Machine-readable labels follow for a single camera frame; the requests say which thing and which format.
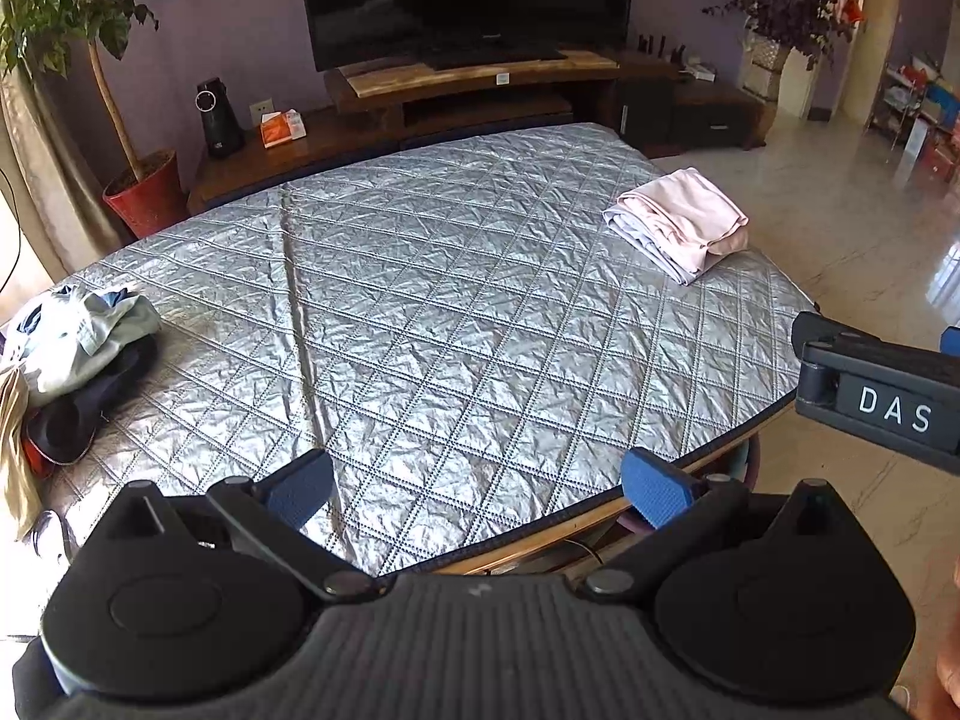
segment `folded pink cloth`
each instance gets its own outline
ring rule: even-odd
[[[690,274],[704,269],[708,254],[747,247],[750,220],[694,167],[626,191],[617,205],[639,218],[664,254]]]

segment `wooden bed frame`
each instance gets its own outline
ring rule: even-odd
[[[736,439],[732,440],[727,445],[723,445],[722,447],[710,452],[709,455],[702,457],[694,463],[691,463],[684,469],[684,471],[689,474],[698,474],[704,471],[711,463],[717,461],[721,456],[727,454],[728,451],[734,447],[741,445],[741,443],[745,442],[750,436],[759,433],[763,428],[770,425],[775,419],[779,418],[784,413],[789,412],[789,410],[793,410],[792,401],[786,404],[784,408],[781,408],[776,413],[770,415],[769,418],[766,418],[762,422],[752,427],[749,431],[737,435]],[[481,555],[475,555],[473,557],[467,557],[464,560],[458,560],[458,562],[445,565],[443,568],[438,569],[436,573],[501,573],[505,570],[510,570],[511,567],[520,565],[522,562],[525,562],[525,560],[530,560],[531,557],[534,557],[536,554],[544,552],[544,550],[550,549],[562,541],[569,541],[571,538],[576,538],[576,536],[578,536],[580,533],[593,530],[604,525],[605,523],[613,523],[618,517],[621,516],[621,514],[623,514],[623,512],[626,512],[628,509],[630,509],[630,501],[621,495],[621,497],[618,497],[613,501],[607,501],[606,503],[600,504],[595,509],[591,509],[588,512],[579,514],[577,517],[570,517],[570,519],[565,520],[564,522],[552,525],[549,528],[544,528],[542,531],[538,531],[537,533],[532,533],[531,536],[519,538],[513,543],[497,547],[496,549],[491,549],[490,552],[486,552]]]

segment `silver quilted cover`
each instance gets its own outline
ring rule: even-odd
[[[469,138],[261,191],[72,279],[133,284],[161,362],[46,493],[79,541],[117,490],[202,493],[312,446],[305,532],[380,574],[689,461],[793,391],[810,301],[756,251],[674,285],[601,212],[659,172],[570,124]]]

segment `wall outlet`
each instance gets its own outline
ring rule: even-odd
[[[272,112],[274,112],[273,100],[261,100],[259,103],[253,103],[250,106],[250,120],[253,122],[253,126],[260,127],[263,115]]]

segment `hand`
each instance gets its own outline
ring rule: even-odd
[[[953,583],[960,587],[960,560]],[[917,720],[960,720],[960,608],[937,654],[936,675],[920,693],[914,715]]]

